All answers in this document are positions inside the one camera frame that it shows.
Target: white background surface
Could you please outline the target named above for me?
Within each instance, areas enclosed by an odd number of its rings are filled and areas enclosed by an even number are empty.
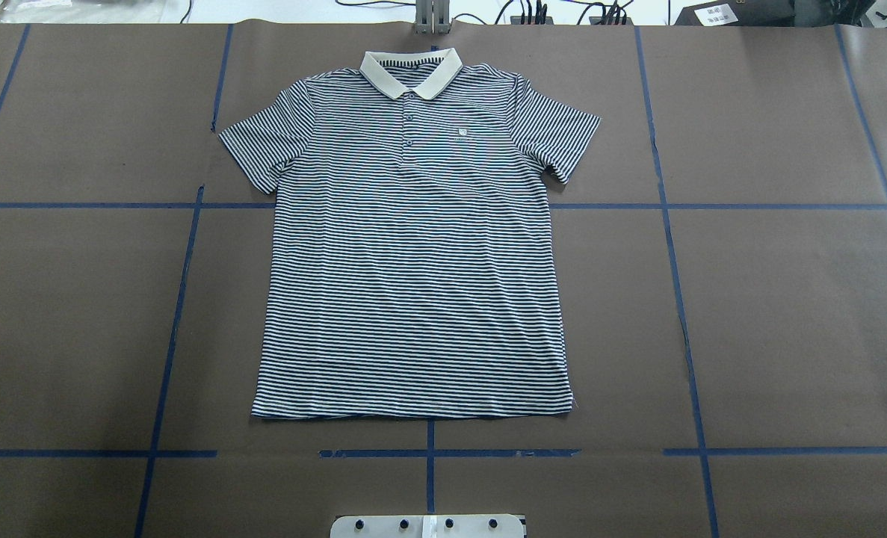
[[[139,1],[118,0],[117,3]],[[141,22],[178,22],[188,9],[189,0],[165,1],[164,14],[161,16],[160,21],[147,20]],[[535,0],[531,1],[535,9]],[[679,16],[679,11],[684,6],[693,6],[693,4],[700,4],[705,1],[707,0],[673,1],[673,19]],[[98,7],[101,3],[116,3],[115,0],[73,0],[73,2],[75,4],[95,4],[95,9],[97,10],[101,9]],[[562,0],[548,0],[548,3],[548,14],[553,17],[555,24],[575,24],[579,14],[584,9],[584,6],[563,2]],[[500,0],[451,0],[450,14],[473,13],[487,21],[487,23],[492,23],[502,4],[503,2]],[[632,21],[638,25],[665,25],[667,8],[668,2],[666,0],[635,0],[630,7],[627,7],[627,13]],[[600,11],[600,7],[590,9],[586,19],[583,20],[583,24],[589,23],[590,15],[599,15]],[[506,10],[504,14],[506,23],[509,23],[509,15],[511,14],[519,15],[519,0]],[[194,0],[194,9],[191,10],[189,22],[230,23],[250,18],[295,23],[374,23],[395,20],[412,22],[415,19],[415,9],[402,6],[344,7],[334,3],[333,0]],[[460,17],[460,20],[476,22],[470,17]]]

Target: barcode sticker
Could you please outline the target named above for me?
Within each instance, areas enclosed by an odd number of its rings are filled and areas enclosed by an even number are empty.
[[[696,17],[699,17],[702,26],[720,26],[739,21],[729,4],[703,7],[701,10],[696,10]]]

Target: short-sleeved shirt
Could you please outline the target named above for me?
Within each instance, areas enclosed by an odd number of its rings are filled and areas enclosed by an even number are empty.
[[[276,191],[263,418],[572,408],[546,168],[599,123],[453,49],[367,52],[220,133]]]

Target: clear plastic wrap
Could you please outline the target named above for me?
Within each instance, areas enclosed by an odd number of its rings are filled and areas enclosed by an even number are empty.
[[[156,23],[167,0],[5,0],[0,22]]]

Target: striped polo shirt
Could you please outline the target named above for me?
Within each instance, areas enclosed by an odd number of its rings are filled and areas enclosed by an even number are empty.
[[[572,408],[546,187],[596,116],[453,49],[366,52],[220,133],[276,191],[263,418]]]

